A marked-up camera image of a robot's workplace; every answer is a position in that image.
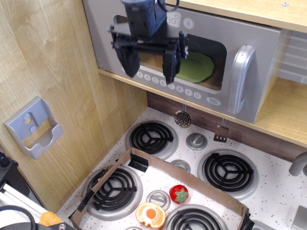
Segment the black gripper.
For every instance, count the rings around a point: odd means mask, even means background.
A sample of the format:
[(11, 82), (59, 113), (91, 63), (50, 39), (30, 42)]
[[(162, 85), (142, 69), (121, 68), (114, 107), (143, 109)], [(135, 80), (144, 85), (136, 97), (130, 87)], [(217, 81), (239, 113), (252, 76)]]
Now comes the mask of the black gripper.
[(160, 54), (163, 57), (163, 74), (166, 83), (173, 83), (180, 71), (181, 60), (188, 56), (188, 46), (182, 31), (170, 32), (167, 25), (167, 13), (179, 7), (176, 2), (168, 10), (164, 0), (123, 0), (127, 22), (110, 26), (112, 47), (130, 77), (140, 68), (138, 52)]

